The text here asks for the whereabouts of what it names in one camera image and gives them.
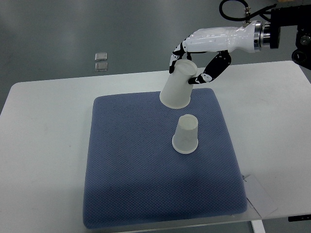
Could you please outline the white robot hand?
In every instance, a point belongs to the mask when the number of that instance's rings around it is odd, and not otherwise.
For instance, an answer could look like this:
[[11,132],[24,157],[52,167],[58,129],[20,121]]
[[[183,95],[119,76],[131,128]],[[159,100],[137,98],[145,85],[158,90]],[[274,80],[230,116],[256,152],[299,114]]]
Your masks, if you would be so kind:
[[239,49],[253,53],[260,50],[264,25],[252,21],[246,27],[216,27],[198,29],[175,47],[171,54],[169,73],[173,73],[175,64],[187,52],[187,60],[192,60],[191,53],[218,52],[204,71],[188,80],[188,84],[209,83],[220,76],[231,64],[229,53]]

